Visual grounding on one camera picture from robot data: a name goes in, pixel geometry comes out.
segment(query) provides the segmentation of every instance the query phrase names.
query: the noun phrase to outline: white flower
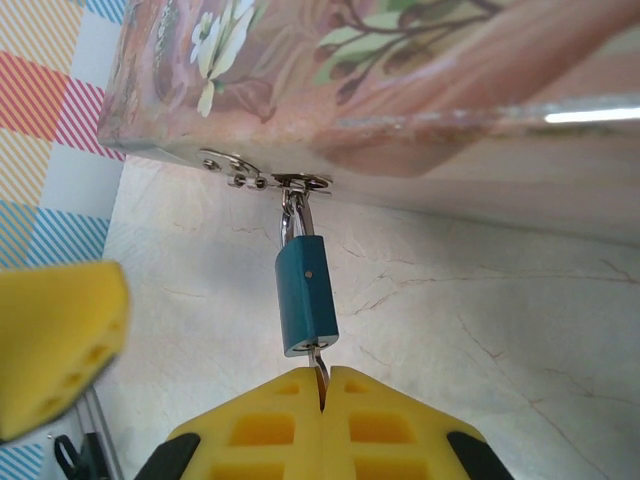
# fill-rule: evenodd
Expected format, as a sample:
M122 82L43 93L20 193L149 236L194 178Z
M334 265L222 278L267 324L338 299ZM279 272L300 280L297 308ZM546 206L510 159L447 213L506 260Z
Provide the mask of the white flower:
M233 65L247 39L254 11L253 0L229 0L220 17L214 21L213 14L204 13L193 30L191 62L198 61L200 75L208 80L198 102L203 117L211 111L214 80Z

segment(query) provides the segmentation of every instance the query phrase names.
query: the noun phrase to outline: white marble wall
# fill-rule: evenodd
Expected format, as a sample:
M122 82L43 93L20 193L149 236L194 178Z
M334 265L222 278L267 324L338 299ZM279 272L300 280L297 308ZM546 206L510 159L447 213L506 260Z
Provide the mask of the white marble wall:
M185 420L303 360L282 355L277 193L127 162L105 256L126 354L99 392L127 478ZM480 429L518 479L640 471L640 251L316 200L339 314L329 364Z

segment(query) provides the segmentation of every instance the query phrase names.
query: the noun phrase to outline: padlock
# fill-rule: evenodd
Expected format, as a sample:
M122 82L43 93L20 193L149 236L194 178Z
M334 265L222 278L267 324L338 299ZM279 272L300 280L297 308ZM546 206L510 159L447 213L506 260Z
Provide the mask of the padlock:
M324 240L314 235L308 193L283 194L281 239L276 283L284 354L308 355L314 348L323 349L338 340Z

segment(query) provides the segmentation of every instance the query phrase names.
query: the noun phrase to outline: painted box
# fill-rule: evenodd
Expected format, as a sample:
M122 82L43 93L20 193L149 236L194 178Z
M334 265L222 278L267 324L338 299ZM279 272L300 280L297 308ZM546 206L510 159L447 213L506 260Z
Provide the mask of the painted box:
M131 0L98 136L193 166L211 148L267 173L331 175L356 199L507 223L544 220L550 193L536 186L551 183L563 189L551 198L578 194L552 219L562 226L597 200L576 182L640 193L639 22L637 0ZM507 211L517 195L503 206L486 182L536 198ZM640 225L637 210L617 224ZM597 232L615 211L585 221Z

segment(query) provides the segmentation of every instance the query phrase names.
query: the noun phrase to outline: padlock shackle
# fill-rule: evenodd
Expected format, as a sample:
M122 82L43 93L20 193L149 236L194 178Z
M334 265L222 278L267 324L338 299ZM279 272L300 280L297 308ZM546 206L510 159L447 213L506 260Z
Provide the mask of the padlock shackle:
M280 247L287 245L297 235L314 235L313 217L309 207L309 192L282 190L282 220L280 222Z

